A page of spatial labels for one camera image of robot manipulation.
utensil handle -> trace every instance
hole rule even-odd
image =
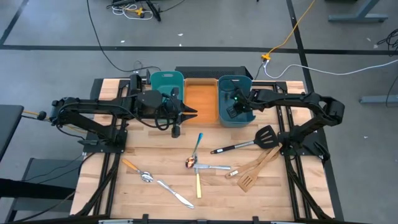
[[[258,159],[254,160],[254,161],[251,161],[251,162],[249,162],[249,163],[237,168],[236,170],[233,170],[233,171],[225,174],[225,178],[230,179],[230,178],[234,177],[236,174],[240,174],[240,173],[250,169],[251,167],[260,164],[260,162],[268,155],[269,152],[270,151],[265,151],[258,157]],[[270,161],[274,161],[277,158],[278,158],[278,154],[275,154],[274,156],[272,156]]]
[[[170,193],[175,194],[175,191],[171,189],[163,180],[158,180],[157,181],[160,186],[164,187],[166,190],[168,190]]]
[[[250,146],[252,144],[254,144],[254,141],[248,141],[248,142],[244,142],[244,143],[241,143],[241,144],[237,144],[237,145],[233,145],[233,146],[227,146],[227,147],[224,147],[224,148],[221,148],[221,149],[213,150],[213,151],[210,152],[210,154],[218,154],[218,153],[222,153],[222,152],[229,151],[229,150],[232,150],[232,149],[237,149],[237,148],[244,147],[244,146]]]
[[[125,164],[125,165],[127,165],[128,167],[130,167],[130,168],[132,168],[133,170],[135,170],[135,171],[137,171],[138,173],[140,173],[139,172],[139,169],[136,167],[136,166],[134,166],[130,161],[128,161],[127,159],[122,159],[122,162]]]
[[[197,152],[197,149],[198,149],[198,146],[199,146],[199,143],[200,143],[200,140],[202,139],[202,137],[203,137],[203,133],[199,133],[197,145],[195,146],[195,149],[193,150],[192,155],[194,155]]]
[[[262,160],[262,162],[256,168],[254,168],[254,170],[257,170],[257,174],[272,159],[272,157],[274,157],[274,155],[279,152],[279,149],[281,149],[281,147],[282,144],[279,143],[279,145],[273,148],[271,152],[269,152],[268,155]]]
[[[223,170],[231,170],[230,166],[209,166],[209,168],[213,169],[223,169]]]
[[[197,198],[201,198],[200,177],[197,174]]]

black spatula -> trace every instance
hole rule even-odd
[[[265,126],[257,131],[256,138],[253,141],[237,144],[234,146],[227,146],[221,149],[216,149],[211,151],[211,154],[222,153],[231,149],[237,149],[239,147],[250,146],[252,144],[257,144],[262,149],[270,149],[278,146],[278,137],[276,136],[271,125]]]

wooden slotted spatula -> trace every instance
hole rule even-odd
[[[270,152],[271,152],[271,149],[266,150],[266,151],[263,152],[256,160],[251,161],[251,162],[248,162],[247,164],[245,164],[245,165],[243,165],[243,166],[237,168],[236,170],[233,170],[233,171],[231,171],[231,172],[225,174],[225,178],[230,179],[230,178],[236,176],[237,174],[241,174],[241,173],[247,171],[248,169],[250,169],[250,168],[252,168],[252,167],[254,167],[254,166],[259,165],[259,164],[262,162],[262,160],[263,160],[263,159],[268,155],[268,153],[270,153]],[[272,156],[272,158],[271,158],[268,162],[274,161],[274,160],[276,160],[277,158],[278,158],[278,153],[274,154],[274,156]]]
[[[257,177],[260,173],[260,170],[271,160],[271,158],[279,152],[281,149],[282,144],[279,145],[271,150],[268,155],[264,158],[264,160],[253,170],[245,173],[239,180],[238,185],[242,188],[243,191],[247,192],[250,190],[251,187],[254,186],[256,183]]]

knife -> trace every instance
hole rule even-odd
[[[182,202],[185,206],[187,206],[188,208],[195,208],[187,199],[183,198],[180,194],[176,193],[163,180],[158,180],[157,182],[158,184],[160,184],[160,186],[164,187],[171,194],[174,194],[174,196],[176,196],[180,200],[180,202]]]
[[[195,155],[195,163],[198,162],[198,156]],[[197,198],[201,198],[201,187],[200,187],[200,176],[199,176],[199,169],[194,168],[195,175],[197,177]]]
[[[230,166],[210,166],[206,164],[195,164],[193,165],[193,168],[197,169],[223,169],[223,170],[230,170]]]

spatula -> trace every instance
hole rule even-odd
[[[277,147],[273,148],[271,152],[264,158],[264,160],[253,170],[245,173],[239,180],[238,186],[242,188],[243,191],[247,192],[251,187],[256,183],[257,177],[260,173],[260,170],[271,160],[271,158],[278,153],[279,149],[281,149],[282,144],[279,144]]]
[[[225,178],[230,179],[230,178],[236,176],[237,174],[241,174],[241,173],[247,171],[248,169],[250,169],[250,168],[252,168],[252,167],[254,167],[254,166],[258,166],[258,165],[262,162],[262,160],[263,160],[263,159],[268,155],[268,153],[270,153],[270,152],[271,152],[271,150],[266,150],[266,151],[264,151],[256,160],[251,161],[251,162],[249,162],[249,163],[247,163],[247,164],[245,164],[245,165],[243,165],[243,166],[237,168],[236,170],[233,170],[233,171],[231,171],[231,172],[225,174]],[[269,162],[276,160],[276,159],[278,158],[278,155],[279,155],[279,154],[277,153],[277,154],[275,154],[274,156],[272,156],[272,158],[269,160]]]
[[[271,125],[267,125],[257,131],[256,138],[254,138],[253,141],[216,149],[214,151],[211,151],[210,154],[218,154],[232,149],[237,149],[239,147],[250,146],[252,144],[257,144],[262,149],[270,149],[278,145],[278,137],[276,136]]]

